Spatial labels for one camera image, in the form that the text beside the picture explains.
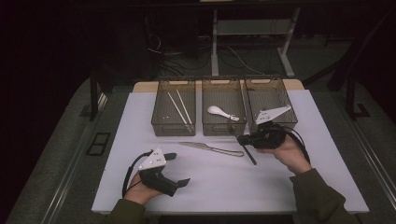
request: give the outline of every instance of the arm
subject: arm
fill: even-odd
[[[302,223],[359,223],[344,208],[344,196],[325,183],[288,135],[285,143],[277,149],[257,150],[273,154],[295,174],[290,180],[293,183],[297,212]]]
[[[145,204],[161,193],[150,189],[140,182],[138,173],[134,175],[123,199],[119,199],[113,211],[103,220],[102,224],[140,224],[145,213]]]

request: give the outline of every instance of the dark green jacket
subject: dark green jacket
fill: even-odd
[[[344,208],[346,199],[329,187],[312,169],[290,178],[298,216],[303,224],[359,224]],[[103,224],[140,224],[145,212],[141,204],[120,199]]]

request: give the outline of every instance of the tabletop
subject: tabletop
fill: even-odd
[[[108,214],[113,209],[121,198],[128,167],[140,154],[156,147],[161,147],[163,153],[177,153],[176,159],[166,164],[165,177],[174,181],[190,178],[191,181],[187,187],[178,189],[174,197],[161,195],[151,200],[147,204],[148,216],[296,212],[289,180],[292,173],[272,155],[260,154],[253,147],[247,147],[258,163],[253,165],[247,155],[233,157],[178,143],[204,142],[212,147],[243,150],[232,136],[203,136],[199,82],[196,135],[155,136],[150,120],[157,85],[156,82],[137,83],[130,93],[92,206],[93,212]],[[285,86],[299,120],[295,130],[304,139],[313,167],[330,186],[346,197],[347,211],[368,212],[310,92],[304,90],[298,80],[285,80]]]

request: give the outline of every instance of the dark floor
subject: dark floor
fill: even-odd
[[[295,78],[305,80],[336,62],[349,46],[349,43],[342,42],[331,43],[326,47],[324,42],[325,39],[322,37],[292,40],[288,56]],[[250,68],[266,74],[279,73],[285,77],[276,53],[276,47],[281,43],[280,39],[268,37],[254,43],[234,39],[220,40],[220,44],[232,48],[240,57],[235,57],[227,47],[220,48],[220,74],[254,74],[251,69],[241,64],[240,60],[244,60]],[[199,57],[194,59],[183,55],[168,57],[165,61],[168,69],[161,70],[159,76],[175,76],[178,73],[208,76],[211,74],[209,56],[209,51],[203,50]],[[338,92],[330,92],[326,88],[331,75],[305,87],[311,91],[349,172],[369,206],[370,212],[358,214],[358,218],[364,224],[393,223],[396,220],[395,208],[372,166],[366,160],[361,141],[356,137],[353,126],[359,127],[391,179],[395,179],[396,176],[396,151],[392,150],[396,143],[396,126],[363,86],[357,88],[356,101],[367,108],[371,117],[351,121],[344,109],[345,87]],[[120,122],[123,105],[130,91],[131,87],[116,87],[107,95],[106,103],[101,107],[97,119],[89,122],[89,118],[80,116],[83,107],[90,103],[89,83],[86,81],[81,85],[52,134],[8,223],[41,223],[42,220],[45,220],[44,223],[60,224],[98,223],[103,219],[102,215],[91,211],[91,206]],[[95,133],[110,133],[110,141],[104,155],[90,157],[79,152],[81,148],[85,151]],[[59,206],[51,206],[52,199],[59,202]],[[162,217],[160,223],[293,223],[292,217],[263,219]]]

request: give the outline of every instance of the forearm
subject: forearm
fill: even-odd
[[[102,224],[140,224],[145,210],[145,206],[140,203],[120,199]]]
[[[344,196],[329,187],[316,169],[290,180],[302,223],[359,223],[344,208]]]

